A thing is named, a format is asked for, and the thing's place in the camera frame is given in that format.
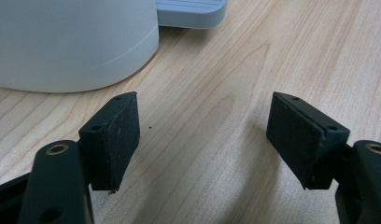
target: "light wood surface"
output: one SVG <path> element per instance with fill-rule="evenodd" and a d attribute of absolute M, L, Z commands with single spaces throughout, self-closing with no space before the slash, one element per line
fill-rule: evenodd
<path fill-rule="evenodd" d="M 229 0 L 212 30 L 161 28 L 132 77 L 98 91 L 0 89 L 0 184 L 47 143 L 78 140 L 108 99 L 138 92 L 141 141 L 97 223 L 337 223 L 336 184 L 303 190 L 265 138 L 273 91 L 381 142 L 381 0 Z"/>

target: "black mechanical part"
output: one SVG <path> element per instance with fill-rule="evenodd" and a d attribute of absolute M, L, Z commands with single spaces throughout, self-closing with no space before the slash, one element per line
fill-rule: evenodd
<path fill-rule="evenodd" d="M 136 93 L 112 98 L 79 135 L 42 147 L 30 174 L 0 186 L 0 223 L 93 223 L 88 186 L 119 189 L 138 146 Z"/>
<path fill-rule="evenodd" d="M 118 190 L 138 146 L 136 93 L 112 98 L 80 130 L 82 152 L 92 164 L 93 190 Z"/>
<path fill-rule="evenodd" d="M 381 223 L 381 143 L 346 144 L 349 130 L 302 99 L 275 92 L 267 138 L 303 188 L 334 178 L 341 223 Z"/>

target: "wooden table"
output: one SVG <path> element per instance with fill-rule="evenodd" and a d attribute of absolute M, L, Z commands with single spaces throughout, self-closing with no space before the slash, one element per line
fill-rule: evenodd
<path fill-rule="evenodd" d="M 78 140 L 108 99 L 138 92 L 141 141 L 97 223 L 337 223 L 330 190 L 303 190 L 265 138 L 273 91 L 381 142 L 381 0 L 229 0 L 211 30 L 161 28 L 156 55 L 97 91 L 0 89 L 0 184 L 47 143 Z"/>

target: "wood grain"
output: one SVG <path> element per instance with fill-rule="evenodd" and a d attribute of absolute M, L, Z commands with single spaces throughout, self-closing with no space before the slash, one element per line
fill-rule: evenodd
<path fill-rule="evenodd" d="M 161 28 L 132 77 L 97 91 L 0 89 L 0 184 L 108 99 L 137 91 L 141 142 L 97 223 L 337 223 L 336 184 L 303 190 L 265 138 L 273 91 L 381 142 L 381 0 L 233 1 L 212 30 Z"/>

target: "white plastic container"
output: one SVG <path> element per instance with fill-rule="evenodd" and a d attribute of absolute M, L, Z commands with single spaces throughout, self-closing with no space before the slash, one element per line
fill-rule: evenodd
<path fill-rule="evenodd" d="M 158 44 L 156 0 L 0 0 L 0 87 L 103 88 L 142 67 Z"/>

